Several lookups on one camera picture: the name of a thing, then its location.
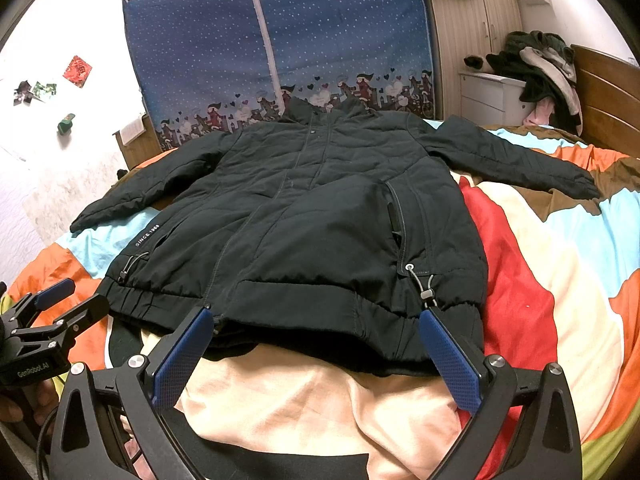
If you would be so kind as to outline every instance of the colorful bedspread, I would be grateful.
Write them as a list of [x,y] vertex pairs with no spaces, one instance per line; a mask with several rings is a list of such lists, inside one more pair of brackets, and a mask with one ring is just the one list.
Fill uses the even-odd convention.
[[[562,365],[578,418],[583,476],[596,479],[640,416],[640,160],[553,129],[510,129],[494,134],[586,168],[602,196],[577,201],[556,190],[453,174],[489,263],[485,353],[498,352],[516,367]],[[4,306],[72,277],[76,293],[38,320],[49,322],[94,293],[111,260],[156,213],[148,208],[66,234],[24,269]],[[110,365],[110,325],[80,336],[70,358],[93,369]],[[147,349],[158,340],[143,336]],[[322,458],[300,467],[304,478],[320,470],[324,479],[426,478],[468,421],[440,378],[355,374],[267,345],[218,362],[202,359],[177,407],[200,437],[262,452],[271,464],[282,454]],[[517,412],[512,408],[479,478],[496,471]],[[361,475],[346,474],[358,468]]]

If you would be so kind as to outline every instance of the finger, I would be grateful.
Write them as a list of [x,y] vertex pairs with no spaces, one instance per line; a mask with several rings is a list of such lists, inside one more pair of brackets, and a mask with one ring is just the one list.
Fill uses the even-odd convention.
[[5,396],[0,396],[0,420],[2,422],[19,422],[22,420],[20,406]]
[[47,406],[52,400],[58,398],[56,385],[52,379],[47,379],[38,384],[36,388],[36,398],[38,399],[38,404],[41,406]]
[[53,399],[49,404],[47,404],[46,406],[38,406],[34,411],[33,411],[33,420],[36,421],[36,424],[38,426],[42,426],[44,424],[44,420],[47,418],[47,416],[49,415],[49,413],[52,412],[52,410],[58,405],[58,398],[56,397],[55,399]]

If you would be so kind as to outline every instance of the black jacket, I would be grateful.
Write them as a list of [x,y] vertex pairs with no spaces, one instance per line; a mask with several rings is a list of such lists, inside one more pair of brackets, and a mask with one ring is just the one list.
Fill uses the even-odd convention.
[[450,325],[482,345],[487,263],[449,168],[598,196],[581,168],[457,117],[435,130],[356,99],[330,114],[292,99],[279,122],[207,134],[140,170],[71,230],[183,190],[98,287],[113,315],[163,332],[209,303],[218,355],[265,342],[351,370],[425,374],[421,301],[406,264],[425,288],[433,276]]

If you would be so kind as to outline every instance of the drawer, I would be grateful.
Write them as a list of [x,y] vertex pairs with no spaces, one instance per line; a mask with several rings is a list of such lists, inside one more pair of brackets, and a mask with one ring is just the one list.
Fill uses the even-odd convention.
[[462,98],[462,116],[479,126],[504,124],[505,113],[485,103],[479,103],[468,97]]
[[461,75],[460,89],[462,97],[484,103],[497,110],[504,110],[504,85],[500,82]]

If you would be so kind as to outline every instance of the jacket sleeve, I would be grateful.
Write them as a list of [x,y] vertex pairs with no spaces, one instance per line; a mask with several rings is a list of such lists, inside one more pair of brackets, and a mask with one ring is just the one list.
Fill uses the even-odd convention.
[[600,196],[593,177],[583,168],[511,144],[460,117],[451,116],[438,129],[417,116],[407,120],[415,139],[452,170],[538,191],[556,188],[575,199]]
[[165,194],[184,190],[215,170],[220,159],[238,140],[239,133],[213,132],[193,139],[89,204],[71,227],[81,231],[103,222],[126,218],[150,206]]

